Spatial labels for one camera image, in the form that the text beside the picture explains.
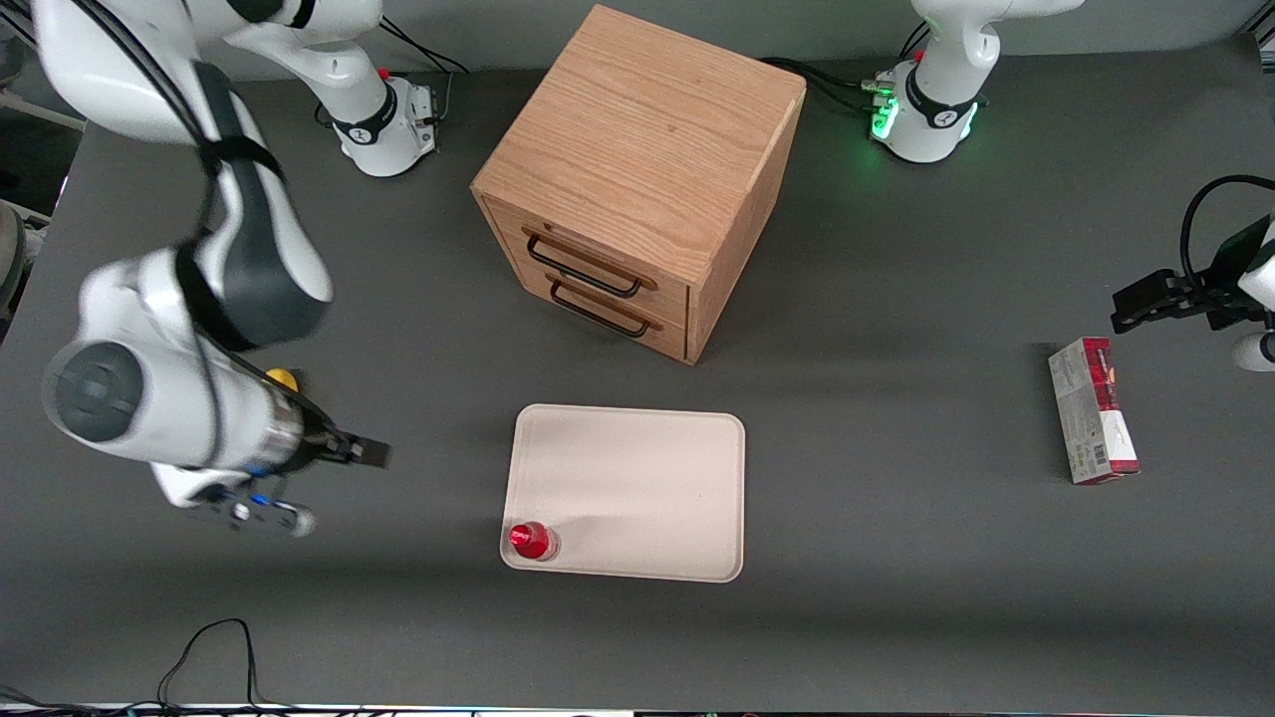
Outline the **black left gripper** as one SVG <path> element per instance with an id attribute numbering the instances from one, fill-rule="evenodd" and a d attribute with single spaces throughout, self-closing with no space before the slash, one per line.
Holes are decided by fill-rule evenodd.
<path id="1" fill-rule="evenodd" d="M 1198 299 L 1207 304 L 1207 327 L 1228 330 L 1256 323 L 1272 332 L 1274 314 L 1260 302 L 1274 301 L 1272 216 L 1264 217 L 1230 236 L 1197 278 Z M 1164 319 L 1184 319 L 1205 313 L 1191 282 L 1170 269 L 1151 272 L 1112 295 L 1112 330 L 1125 336 L 1137 327 Z"/>

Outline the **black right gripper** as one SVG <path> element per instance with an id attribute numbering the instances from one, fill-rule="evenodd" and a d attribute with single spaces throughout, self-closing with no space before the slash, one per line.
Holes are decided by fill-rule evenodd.
<path id="1" fill-rule="evenodd" d="M 315 462 L 388 468 L 391 461 L 391 447 L 388 443 L 343 432 L 306 395 L 293 395 L 293 404 L 302 418 L 300 444 L 293 452 L 295 471 L 305 469 Z"/>

